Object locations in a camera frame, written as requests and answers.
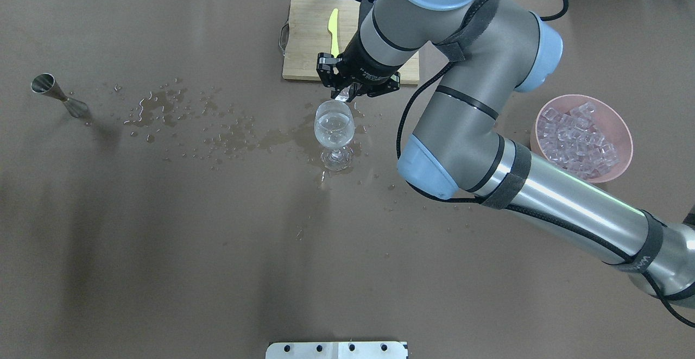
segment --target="yellow knife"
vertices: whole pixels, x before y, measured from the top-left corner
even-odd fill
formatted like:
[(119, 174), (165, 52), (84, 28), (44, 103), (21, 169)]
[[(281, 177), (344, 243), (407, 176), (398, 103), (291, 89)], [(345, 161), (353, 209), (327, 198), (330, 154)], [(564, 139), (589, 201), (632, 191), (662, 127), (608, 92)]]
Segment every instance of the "yellow knife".
[(338, 57), (338, 9), (333, 9), (331, 17), (328, 18), (328, 32), (331, 33), (331, 55)]

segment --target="robotic arm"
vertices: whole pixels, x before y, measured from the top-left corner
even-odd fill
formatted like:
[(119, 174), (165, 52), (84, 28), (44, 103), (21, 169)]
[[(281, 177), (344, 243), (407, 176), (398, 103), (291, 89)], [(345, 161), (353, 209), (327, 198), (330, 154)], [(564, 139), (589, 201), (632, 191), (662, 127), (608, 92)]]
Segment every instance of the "robotic arm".
[[(695, 308), (695, 219), (661, 223), (493, 131), (512, 91), (533, 90), (554, 71), (563, 41), (514, 1), (476, 1), (362, 0), (368, 7), (345, 52), (319, 54), (323, 84), (333, 98), (349, 86), (350, 100), (397, 90), (397, 70), (438, 43), (451, 66), (408, 138), (400, 175), (440, 200), (463, 189), (482, 205), (521, 213), (628, 273), (669, 311)], [(478, 10), (462, 27), (469, 8)]]

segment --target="brown table surface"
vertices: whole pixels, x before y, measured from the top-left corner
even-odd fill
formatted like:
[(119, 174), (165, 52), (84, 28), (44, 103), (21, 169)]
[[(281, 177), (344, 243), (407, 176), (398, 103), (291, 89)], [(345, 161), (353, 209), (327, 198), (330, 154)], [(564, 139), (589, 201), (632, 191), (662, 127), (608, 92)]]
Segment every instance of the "brown table surface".
[[(261, 358), (347, 339), (407, 341), (412, 358), (693, 356), (693, 330), (623, 273), (509, 213), (409, 190), (393, 142), (412, 87), (357, 99), (353, 169), (322, 182), (328, 92), (281, 79), (289, 1), (0, 0), (0, 357)], [(497, 129), (528, 143), (549, 99), (598, 97), (635, 140), (604, 188), (681, 221), (695, 0), (570, 1), (551, 23), (558, 70)], [(422, 80), (443, 62), (421, 59)], [(42, 72), (90, 126), (30, 91)], [(174, 117), (123, 124), (167, 90), (182, 90)], [(211, 149), (220, 133), (228, 149)]]

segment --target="wine glass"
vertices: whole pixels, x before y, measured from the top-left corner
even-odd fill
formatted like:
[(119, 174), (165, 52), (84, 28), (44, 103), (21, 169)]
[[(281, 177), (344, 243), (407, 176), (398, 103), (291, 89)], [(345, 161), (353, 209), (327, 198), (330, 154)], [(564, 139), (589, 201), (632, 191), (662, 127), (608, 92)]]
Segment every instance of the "wine glass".
[(331, 171), (342, 171), (350, 165), (352, 148), (348, 143), (355, 136), (355, 120), (350, 107), (340, 101), (326, 101), (316, 109), (313, 133), (325, 147), (321, 152), (323, 165)]

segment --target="glass stem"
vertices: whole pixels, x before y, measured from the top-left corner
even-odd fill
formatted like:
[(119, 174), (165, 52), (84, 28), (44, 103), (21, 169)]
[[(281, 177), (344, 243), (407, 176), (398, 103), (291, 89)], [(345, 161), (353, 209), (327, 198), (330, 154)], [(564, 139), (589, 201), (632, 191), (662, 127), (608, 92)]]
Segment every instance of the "glass stem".
[(333, 159), (342, 159), (343, 158), (343, 151), (342, 149), (335, 149), (331, 151), (331, 158)]

